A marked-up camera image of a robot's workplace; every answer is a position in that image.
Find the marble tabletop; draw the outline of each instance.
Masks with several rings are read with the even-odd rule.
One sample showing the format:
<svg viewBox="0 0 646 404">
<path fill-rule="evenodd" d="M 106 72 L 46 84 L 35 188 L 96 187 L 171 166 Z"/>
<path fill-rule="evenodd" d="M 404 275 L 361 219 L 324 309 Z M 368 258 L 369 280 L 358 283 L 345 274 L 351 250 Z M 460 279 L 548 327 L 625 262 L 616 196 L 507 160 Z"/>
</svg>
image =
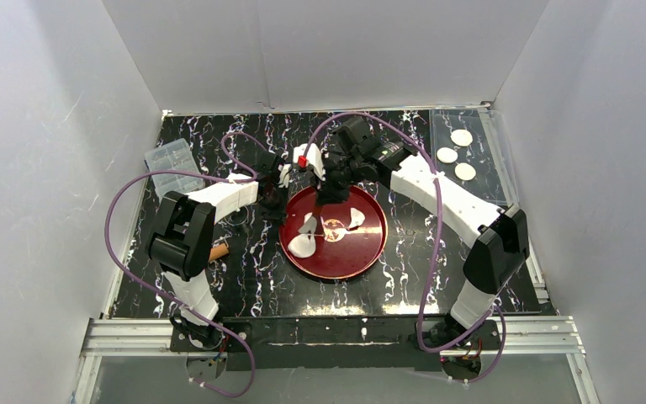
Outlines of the marble tabletop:
<svg viewBox="0 0 646 404">
<path fill-rule="evenodd" d="M 372 114 L 389 122 L 428 150 L 432 150 L 431 111 L 375 111 Z M 310 134 L 332 113 L 238 114 L 169 117 L 163 122 L 157 145 L 186 139 L 202 173 L 226 177 L 238 172 L 236 165 L 220 150 L 221 137 L 242 130 L 259 139 L 271 152 L 292 159 L 295 146 L 307 142 Z M 484 128 L 475 110 L 436 110 L 435 141 L 448 138 L 451 130 L 467 129 L 474 142 L 459 153 L 459 161 L 477 170 L 477 178 L 462 182 L 453 178 L 482 199 L 503 202 L 499 175 L 493 163 Z M 370 121 L 376 136 L 393 136 L 380 124 Z M 327 128 L 319 144 L 336 150 L 336 140 Z M 245 138 L 235 138 L 234 153 L 252 165 L 262 151 Z M 308 183 L 304 174 L 291 178 L 289 197 Z M 262 218 L 259 207 L 249 206 L 232 214 L 216 227 L 214 239 L 226 240 L 230 254 L 214 261 L 206 272 L 223 316 L 380 316 L 416 314 L 432 255 L 433 215 L 403 195 L 384 186 L 364 183 L 380 203 L 389 224 L 389 236 L 383 254 L 363 274 L 342 281 L 320 281 L 303 274 L 283 255 L 276 226 Z M 128 268 L 158 288 L 170 290 L 159 265 L 152 262 L 143 248 L 151 234 L 159 200 L 152 181 L 146 185 L 140 214 L 133 235 Z M 442 249 L 432 292 L 426 298 L 427 313 L 447 312 L 464 282 L 463 261 L 469 249 L 447 226 L 442 230 Z M 538 312 L 539 305 L 532 281 L 525 268 L 515 275 L 500 294 L 505 312 Z M 110 309 L 112 317 L 167 317 L 174 305 L 130 281 L 123 279 Z"/>
</svg>

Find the wooden rolling pin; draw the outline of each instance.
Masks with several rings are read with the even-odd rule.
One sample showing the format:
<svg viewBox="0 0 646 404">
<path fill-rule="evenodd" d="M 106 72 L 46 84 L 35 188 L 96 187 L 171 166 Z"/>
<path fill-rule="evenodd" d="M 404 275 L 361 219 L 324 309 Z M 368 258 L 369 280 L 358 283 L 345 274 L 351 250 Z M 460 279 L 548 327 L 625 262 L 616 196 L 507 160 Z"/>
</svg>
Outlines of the wooden rolling pin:
<svg viewBox="0 0 646 404">
<path fill-rule="evenodd" d="M 213 247 L 209 252 L 209 261 L 212 262 L 215 259 L 224 257 L 229 253 L 229 244 L 222 242 L 220 245 Z"/>
</svg>

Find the gray floor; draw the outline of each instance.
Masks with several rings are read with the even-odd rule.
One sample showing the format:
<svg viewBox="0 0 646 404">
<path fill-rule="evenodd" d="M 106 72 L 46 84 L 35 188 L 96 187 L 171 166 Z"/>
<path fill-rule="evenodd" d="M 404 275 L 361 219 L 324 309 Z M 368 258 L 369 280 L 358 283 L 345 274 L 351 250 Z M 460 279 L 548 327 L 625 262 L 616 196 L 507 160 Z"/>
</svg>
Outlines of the gray floor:
<svg viewBox="0 0 646 404">
<path fill-rule="evenodd" d="M 93 404 L 232 402 L 188 383 L 184 358 L 103 358 Z M 215 384 L 234 391 L 246 372 Z M 443 373 L 406 369 L 270 369 L 257 371 L 239 403 L 580 403 L 565 355 L 507 355 L 483 382 L 447 383 Z"/>
</svg>

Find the round red tray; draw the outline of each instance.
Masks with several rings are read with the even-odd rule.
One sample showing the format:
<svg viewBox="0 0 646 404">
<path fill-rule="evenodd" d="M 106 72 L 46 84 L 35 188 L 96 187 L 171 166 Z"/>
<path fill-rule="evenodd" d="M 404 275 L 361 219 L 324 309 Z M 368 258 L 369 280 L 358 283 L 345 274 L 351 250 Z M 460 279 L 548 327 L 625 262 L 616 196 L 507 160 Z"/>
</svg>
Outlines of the round red tray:
<svg viewBox="0 0 646 404">
<path fill-rule="evenodd" d="M 323 206 L 320 217 L 324 234 L 315 235 L 315 253 L 308 258 L 294 257 L 287 246 L 299 235 L 305 215 L 314 206 L 315 190 L 311 187 L 298 192 L 286 205 L 287 219 L 278 234 L 291 263 L 323 279 L 350 278 L 375 263 L 385 247 L 388 225 L 378 202 L 358 187 L 350 188 L 350 198 L 344 203 Z M 349 231 L 350 208 L 360 210 L 365 221 Z"/>
</svg>

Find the gray wall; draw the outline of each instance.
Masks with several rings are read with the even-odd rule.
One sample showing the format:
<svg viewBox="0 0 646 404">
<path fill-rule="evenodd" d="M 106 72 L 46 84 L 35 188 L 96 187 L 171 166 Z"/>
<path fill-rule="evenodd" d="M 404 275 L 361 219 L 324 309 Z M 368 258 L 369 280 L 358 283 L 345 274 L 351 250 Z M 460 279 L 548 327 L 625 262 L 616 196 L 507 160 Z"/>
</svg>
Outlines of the gray wall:
<svg viewBox="0 0 646 404">
<path fill-rule="evenodd" d="M 646 402 L 646 2 L 552 0 L 496 106 L 601 400 Z"/>
<path fill-rule="evenodd" d="M 161 109 L 473 104 L 546 0 L 104 0 Z"/>
<path fill-rule="evenodd" d="M 160 115 L 99 1 L 0 0 L 0 403 L 67 402 Z"/>
</svg>

